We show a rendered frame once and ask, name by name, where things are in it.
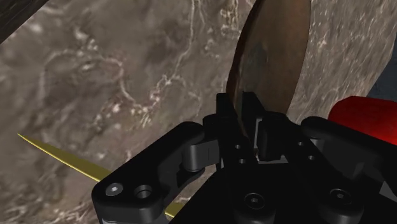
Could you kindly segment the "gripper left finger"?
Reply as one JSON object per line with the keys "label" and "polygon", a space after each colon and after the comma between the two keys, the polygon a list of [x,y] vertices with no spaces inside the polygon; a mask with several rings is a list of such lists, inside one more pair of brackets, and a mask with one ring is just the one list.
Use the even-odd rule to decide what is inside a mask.
{"label": "gripper left finger", "polygon": [[205,168],[256,164],[226,93],[202,123],[183,122],[99,181],[92,201],[100,224],[155,224]]}

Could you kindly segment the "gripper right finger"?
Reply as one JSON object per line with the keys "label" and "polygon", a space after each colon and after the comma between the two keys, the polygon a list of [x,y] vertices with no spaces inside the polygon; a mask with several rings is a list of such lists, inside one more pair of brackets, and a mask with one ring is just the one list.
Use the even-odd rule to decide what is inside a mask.
{"label": "gripper right finger", "polygon": [[242,95],[242,121],[258,160],[275,167],[275,224],[397,224],[397,146],[318,116],[295,124]]}

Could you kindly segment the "brown round plate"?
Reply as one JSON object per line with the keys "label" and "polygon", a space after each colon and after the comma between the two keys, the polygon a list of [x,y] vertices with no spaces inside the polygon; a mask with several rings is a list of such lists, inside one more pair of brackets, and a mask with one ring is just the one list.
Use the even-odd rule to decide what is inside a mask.
{"label": "brown round plate", "polygon": [[254,92],[268,111],[288,111],[303,67],[310,16],[311,0],[255,1],[226,83],[239,123],[243,92]]}

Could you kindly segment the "red rounded object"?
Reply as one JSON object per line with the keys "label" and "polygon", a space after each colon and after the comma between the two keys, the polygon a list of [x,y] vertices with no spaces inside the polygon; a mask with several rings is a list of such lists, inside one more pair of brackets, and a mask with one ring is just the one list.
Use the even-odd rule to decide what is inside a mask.
{"label": "red rounded object", "polygon": [[328,119],[397,145],[397,102],[350,96],[332,107]]}

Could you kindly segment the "yellow flat sheet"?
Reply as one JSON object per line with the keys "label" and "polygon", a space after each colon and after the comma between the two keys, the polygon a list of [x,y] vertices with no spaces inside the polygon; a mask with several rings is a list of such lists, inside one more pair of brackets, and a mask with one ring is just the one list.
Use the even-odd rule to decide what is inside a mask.
{"label": "yellow flat sheet", "polygon": [[104,179],[106,176],[111,174],[110,170],[107,170],[95,163],[89,162],[88,160],[82,159],[73,155],[72,153],[63,151],[57,147],[54,147],[50,144],[43,143],[36,139],[24,136],[22,134],[18,134],[22,139],[29,142],[33,146],[39,148],[43,152],[49,154],[53,158],[58,161],[66,164],[67,166],[73,168],[74,170],[84,174],[85,176],[99,182]]}

